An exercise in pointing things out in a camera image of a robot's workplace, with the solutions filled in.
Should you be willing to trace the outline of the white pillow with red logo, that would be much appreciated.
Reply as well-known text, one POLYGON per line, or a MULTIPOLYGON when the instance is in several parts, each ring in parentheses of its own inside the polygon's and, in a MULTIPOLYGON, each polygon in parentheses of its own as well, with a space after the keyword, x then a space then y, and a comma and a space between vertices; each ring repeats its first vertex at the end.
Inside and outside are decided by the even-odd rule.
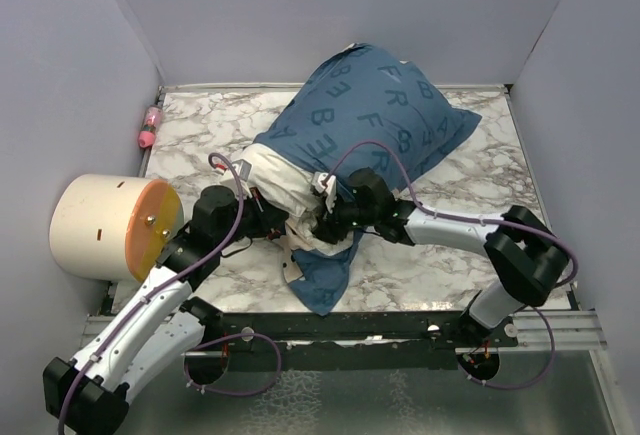
POLYGON ((285 230, 292 250, 318 251, 322 255, 334 256, 353 246, 353 234, 348 234, 336 245, 322 242, 312 234, 318 213, 314 210, 310 189, 311 172, 257 143, 246 147, 238 159, 252 165, 249 189, 256 188, 269 203, 289 214, 285 230))

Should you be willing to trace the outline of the blue lettered pillowcase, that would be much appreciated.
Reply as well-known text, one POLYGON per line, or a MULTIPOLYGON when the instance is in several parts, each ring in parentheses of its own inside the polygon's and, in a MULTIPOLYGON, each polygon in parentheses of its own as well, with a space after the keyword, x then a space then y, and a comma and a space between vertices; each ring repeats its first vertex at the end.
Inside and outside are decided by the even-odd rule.
MULTIPOLYGON (((251 144, 312 175, 333 173, 348 199, 346 181, 354 171, 370 168, 402 191, 464 143, 480 121, 479 114, 453 107, 414 63, 359 43, 323 62, 251 144)), ((334 256, 291 249, 301 276, 289 286, 318 315, 328 314, 347 289, 363 236, 349 234, 353 246, 334 256)))

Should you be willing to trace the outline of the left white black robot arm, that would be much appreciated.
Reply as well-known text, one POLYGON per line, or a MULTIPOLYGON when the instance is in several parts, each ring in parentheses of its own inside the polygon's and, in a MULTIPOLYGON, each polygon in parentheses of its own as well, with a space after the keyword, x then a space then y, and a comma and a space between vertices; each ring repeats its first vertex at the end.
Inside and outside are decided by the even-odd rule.
POLYGON ((226 246, 270 237, 288 215, 257 190, 237 196, 205 188, 190 221, 162 250, 135 295, 74 357, 54 358, 43 372, 47 411, 58 428, 77 434, 113 434, 140 392, 192 347, 220 340, 217 310, 190 298, 219 266, 226 246))

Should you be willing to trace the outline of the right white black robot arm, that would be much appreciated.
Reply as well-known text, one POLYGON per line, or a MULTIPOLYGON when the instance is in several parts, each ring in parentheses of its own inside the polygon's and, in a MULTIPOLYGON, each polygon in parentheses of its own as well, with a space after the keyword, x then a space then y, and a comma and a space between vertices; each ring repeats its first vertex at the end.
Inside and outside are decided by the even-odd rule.
POLYGON ((391 243, 445 246, 486 257, 498 279, 469 302, 455 328, 472 346, 486 343, 520 309, 544 305, 570 263, 567 249, 523 206, 489 216, 438 212, 397 198, 369 168, 349 177, 348 199, 328 173, 315 173, 311 185, 324 201, 312 231, 323 242, 336 244, 350 232, 373 228, 391 243))

